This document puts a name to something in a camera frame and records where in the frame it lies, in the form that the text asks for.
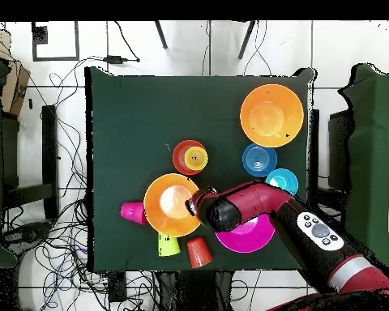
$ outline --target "red cup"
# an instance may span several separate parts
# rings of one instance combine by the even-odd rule
[[[196,237],[187,242],[191,268],[207,265],[212,261],[212,256],[202,237]]]

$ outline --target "lime green cup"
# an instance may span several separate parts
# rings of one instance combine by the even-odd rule
[[[170,237],[159,233],[159,257],[169,257],[171,255],[179,254],[180,247],[178,246],[177,238]]]

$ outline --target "white floor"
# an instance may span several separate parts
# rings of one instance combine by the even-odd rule
[[[36,25],[48,26],[49,42],[38,47],[40,57],[72,56],[75,54],[73,43],[73,22],[48,22]],[[169,46],[163,49],[154,22],[120,22],[122,31],[130,47],[141,59],[140,63],[128,62],[120,66],[107,66],[104,62],[86,61],[77,68],[79,86],[84,85],[83,68],[85,66],[100,66],[114,75],[201,75],[202,61],[208,45],[205,32],[206,21],[161,21],[165,39]],[[7,22],[0,23],[11,33],[11,53],[15,59],[32,72],[32,81],[20,114],[21,128],[19,132],[19,180],[20,185],[31,185],[41,182],[41,106],[44,100],[47,104],[57,102],[61,88],[55,87],[74,67],[75,61],[32,61],[32,31],[30,23]],[[261,21],[257,37],[258,45],[265,33],[265,22]],[[212,22],[212,75],[243,75],[246,63],[255,51],[255,26],[250,42],[247,45],[244,58],[237,58],[246,33],[248,23],[232,21]],[[260,52],[271,67],[273,75],[291,75],[302,67],[313,67],[318,72],[314,89],[314,107],[320,109],[319,174],[328,175],[327,155],[327,119],[331,113],[346,109],[344,99],[337,89],[348,83],[351,67],[360,62],[374,63],[381,71],[389,72],[389,22],[370,21],[268,21],[265,40]],[[80,58],[90,56],[105,57],[107,54],[121,55],[123,58],[133,58],[130,50],[121,38],[118,26],[114,22],[79,22],[79,55]],[[204,74],[208,75],[208,52],[204,63]],[[247,75],[268,75],[268,68],[258,54],[250,61]],[[65,98],[75,90],[75,76],[70,73],[63,82],[60,99]],[[28,107],[28,99],[32,99],[32,109]],[[85,96],[80,87],[77,92],[58,107],[58,116],[67,124],[76,128],[81,134],[79,155],[85,162]],[[67,128],[73,144],[77,145],[79,136],[74,130]],[[71,154],[75,148],[69,142],[61,127],[58,128],[58,140],[65,145]],[[71,175],[71,160],[68,153],[59,147],[59,183],[65,188]],[[326,186],[326,181],[320,179],[320,185]],[[62,207],[83,196],[79,190],[80,184],[73,180],[66,196],[61,198]],[[11,212],[16,215],[17,209]],[[68,211],[61,222],[71,220],[72,211]],[[42,202],[24,206],[24,214],[19,223],[27,223],[44,219]],[[79,239],[86,242],[86,236]],[[44,304],[44,290],[49,294],[52,290],[53,276],[49,275],[46,266],[49,265],[43,249],[31,251],[24,258],[20,277],[20,299],[24,307],[37,311]],[[57,257],[59,251],[49,254]],[[56,258],[53,263],[58,266],[62,258]],[[133,279],[139,272],[127,274]],[[232,298],[235,311],[264,311],[272,306],[304,296],[313,292],[307,288],[306,282],[296,271],[237,271],[234,279],[243,280],[233,283]],[[138,292],[141,281],[130,285],[129,293]],[[250,306],[255,283],[254,298]],[[45,311],[66,311],[73,299],[78,296],[74,288],[62,288],[55,294],[52,301],[58,307]],[[143,309],[150,311],[151,299],[146,295]],[[69,311],[104,311],[92,292],[81,293],[75,302],[76,309]],[[117,311],[118,304],[112,307]]]

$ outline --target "light blue bowl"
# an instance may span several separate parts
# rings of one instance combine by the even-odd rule
[[[297,177],[288,169],[275,169],[269,173],[265,182],[275,187],[280,187],[282,190],[286,190],[291,195],[294,195],[298,191]]]

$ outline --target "magenta bowl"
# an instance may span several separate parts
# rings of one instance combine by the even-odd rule
[[[259,215],[239,225],[231,232],[217,232],[216,237],[227,249],[236,253],[252,253],[264,247],[274,235],[267,214]]]

